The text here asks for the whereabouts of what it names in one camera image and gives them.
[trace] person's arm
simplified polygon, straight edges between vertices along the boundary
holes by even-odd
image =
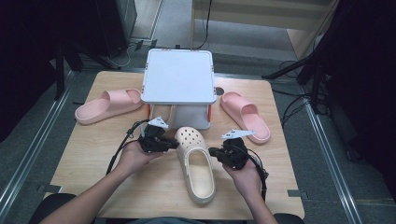
[[[239,193],[244,197],[254,220],[260,224],[277,223],[261,195],[261,181],[256,166],[251,160],[241,170],[235,170],[223,164],[224,170],[231,176]]]
[[[162,152],[146,153],[137,142],[122,150],[117,166],[99,182],[46,217],[41,223],[91,223],[118,186]]]

